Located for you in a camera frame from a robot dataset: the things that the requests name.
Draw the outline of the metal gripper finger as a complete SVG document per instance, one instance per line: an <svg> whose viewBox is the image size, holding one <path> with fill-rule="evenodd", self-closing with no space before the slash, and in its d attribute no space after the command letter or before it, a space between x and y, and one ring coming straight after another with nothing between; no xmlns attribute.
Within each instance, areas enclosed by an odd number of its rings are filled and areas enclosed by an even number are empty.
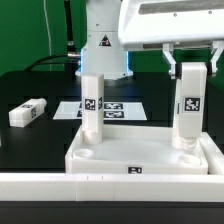
<svg viewBox="0 0 224 224"><path fill-rule="evenodd" d="M211 45L212 58L207 65L208 75L215 77L218 71L217 62L224 52L224 40L213 41Z"/></svg>
<svg viewBox="0 0 224 224"><path fill-rule="evenodd" d="M173 43L165 43L162 47L163 57L169 64L169 75L172 79L180 79L181 78L181 64L177 63L173 57L174 44Z"/></svg>

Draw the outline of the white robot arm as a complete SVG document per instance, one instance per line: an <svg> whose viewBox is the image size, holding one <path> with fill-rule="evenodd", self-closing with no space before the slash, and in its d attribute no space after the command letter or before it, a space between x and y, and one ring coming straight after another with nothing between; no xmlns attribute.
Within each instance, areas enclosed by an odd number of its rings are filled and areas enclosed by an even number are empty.
<svg viewBox="0 0 224 224"><path fill-rule="evenodd" d="M160 50L177 75L174 50L209 49L211 75L224 52L224 0L86 0L87 42L80 75L131 76L128 54Z"/></svg>

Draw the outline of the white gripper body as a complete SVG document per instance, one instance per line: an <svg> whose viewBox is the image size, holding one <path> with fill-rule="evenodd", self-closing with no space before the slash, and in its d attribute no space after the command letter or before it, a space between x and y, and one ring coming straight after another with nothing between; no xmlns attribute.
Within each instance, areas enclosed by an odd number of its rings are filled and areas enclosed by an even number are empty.
<svg viewBox="0 0 224 224"><path fill-rule="evenodd" d="M224 41L224 0L123 0L118 38L129 51L208 47Z"/></svg>

